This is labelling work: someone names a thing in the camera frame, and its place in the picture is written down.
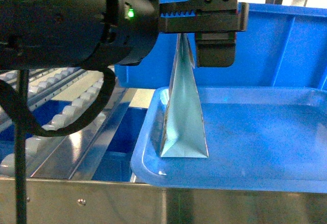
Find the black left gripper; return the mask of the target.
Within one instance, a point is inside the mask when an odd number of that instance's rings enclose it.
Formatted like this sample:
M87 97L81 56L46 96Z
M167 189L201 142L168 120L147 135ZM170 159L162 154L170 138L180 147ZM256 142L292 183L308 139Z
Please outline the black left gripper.
M249 3L238 0L187 0L160 4L159 31L195 33L198 67L230 67L236 33L247 29Z

